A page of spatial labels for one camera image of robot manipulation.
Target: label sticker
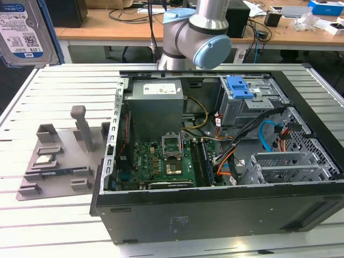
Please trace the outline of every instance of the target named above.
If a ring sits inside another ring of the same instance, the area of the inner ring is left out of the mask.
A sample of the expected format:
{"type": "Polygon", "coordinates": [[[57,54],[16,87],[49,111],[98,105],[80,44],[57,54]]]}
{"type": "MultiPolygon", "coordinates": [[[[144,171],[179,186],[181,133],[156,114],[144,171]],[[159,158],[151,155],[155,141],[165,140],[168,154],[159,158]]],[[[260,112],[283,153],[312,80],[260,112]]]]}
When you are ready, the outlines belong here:
{"type": "Polygon", "coordinates": [[[26,24],[28,15],[24,6],[21,4],[2,6],[4,12],[0,12],[0,34],[10,51],[19,58],[41,57],[43,49],[34,29],[26,24]]]}
{"type": "Polygon", "coordinates": [[[245,166],[245,160],[239,160],[239,163],[236,164],[237,167],[245,166]]]}
{"type": "Polygon", "coordinates": [[[147,83],[144,85],[144,95],[177,94],[174,83],[147,83]]]}
{"type": "Polygon", "coordinates": [[[189,223],[189,216],[172,217],[168,226],[170,233],[180,233],[189,223]]]}
{"type": "Polygon", "coordinates": [[[40,173],[41,176],[54,176],[56,175],[56,172],[44,172],[40,173]]]}
{"type": "Polygon", "coordinates": [[[258,89],[258,88],[252,89],[252,88],[251,88],[249,91],[250,91],[250,92],[260,92],[260,89],[258,89]]]}
{"type": "Polygon", "coordinates": [[[220,118],[215,118],[215,123],[216,123],[216,126],[221,127],[221,119],[220,118]]]}
{"type": "Polygon", "coordinates": [[[237,185],[237,181],[234,179],[233,176],[230,177],[230,182],[232,185],[237,185]]]}

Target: floor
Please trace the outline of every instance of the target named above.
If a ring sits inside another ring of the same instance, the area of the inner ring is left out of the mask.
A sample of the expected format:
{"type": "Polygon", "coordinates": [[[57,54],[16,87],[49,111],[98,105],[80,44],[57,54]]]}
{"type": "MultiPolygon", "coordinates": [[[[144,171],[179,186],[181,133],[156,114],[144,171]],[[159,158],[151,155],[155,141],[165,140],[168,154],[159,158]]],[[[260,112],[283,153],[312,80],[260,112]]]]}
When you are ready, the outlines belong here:
{"type": "MultiPolygon", "coordinates": [[[[106,59],[103,47],[98,46],[73,46],[71,48],[72,58],[75,63],[121,63],[123,47],[113,47],[110,52],[111,58],[106,59]]],[[[232,51],[225,62],[231,63],[235,51],[232,51]]],[[[251,51],[245,62],[252,63],[255,53],[251,51]]],[[[148,47],[130,47],[125,55],[128,63],[150,63],[153,62],[151,51],[148,47]]],[[[336,52],[311,51],[304,55],[299,51],[300,62],[310,63],[311,66],[332,86],[336,84],[336,90],[344,94],[344,62],[336,52]]],[[[278,50],[265,50],[258,55],[257,63],[279,63],[282,61],[278,50]]],[[[7,68],[0,62],[0,114],[10,103],[18,89],[22,86],[32,67],[7,68]]]]}

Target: hard drive label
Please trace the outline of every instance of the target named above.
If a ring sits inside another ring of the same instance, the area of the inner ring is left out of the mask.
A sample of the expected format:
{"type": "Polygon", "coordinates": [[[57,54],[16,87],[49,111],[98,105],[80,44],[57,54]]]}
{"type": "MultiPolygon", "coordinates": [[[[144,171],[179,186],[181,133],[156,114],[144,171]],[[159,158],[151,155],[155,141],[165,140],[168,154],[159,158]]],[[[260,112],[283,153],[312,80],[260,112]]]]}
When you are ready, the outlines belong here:
{"type": "Polygon", "coordinates": [[[21,4],[3,4],[0,12],[0,34],[10,51],[19,58],[39,58],[42,46],[34,29],[30,28],[25,7],[21,4]]]}

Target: aluminum extrusion table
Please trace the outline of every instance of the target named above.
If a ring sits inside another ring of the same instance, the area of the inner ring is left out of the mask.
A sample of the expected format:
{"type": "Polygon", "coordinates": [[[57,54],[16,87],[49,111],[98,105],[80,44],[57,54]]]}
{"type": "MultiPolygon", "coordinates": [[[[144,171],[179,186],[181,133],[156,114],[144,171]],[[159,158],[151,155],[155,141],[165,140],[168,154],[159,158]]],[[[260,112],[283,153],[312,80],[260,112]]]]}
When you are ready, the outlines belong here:
{"type": "MultiPolygon", "coordinates": [[[[310,232],[115,246],[91,195],[19,202],[16,190],[42,123],[74,127],[73,105],[85,105],[90,126],[109,120],[119,70],[151,64],[64,64],[35,69],[0,117],[0,257],[338,257],[344,254],[344,210],[310,232]]],[[[344,100],[313,69],[299,64],[231,64],[221,70],[280,70],[344,145],[344,100]]]]}

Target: white box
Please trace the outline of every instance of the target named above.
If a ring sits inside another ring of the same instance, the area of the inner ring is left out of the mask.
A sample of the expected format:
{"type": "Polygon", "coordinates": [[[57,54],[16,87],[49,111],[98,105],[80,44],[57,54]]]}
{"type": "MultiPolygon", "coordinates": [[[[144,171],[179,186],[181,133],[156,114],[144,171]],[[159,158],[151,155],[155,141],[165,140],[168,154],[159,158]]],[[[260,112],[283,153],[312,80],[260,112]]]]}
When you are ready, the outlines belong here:
{"type": "Polygon", "coordinates": [[[338,22],[338,23],[341,23],[341,24],[344,24],[344,16],[339,16],[339,17],[337,18],[337,22],[338,22]]]}
{"type": "Polygon", "coordinates": [[[332,35],[344,35],[344,26],[340,23],[331,23],[325,27],[325,31],[332,35]]]}

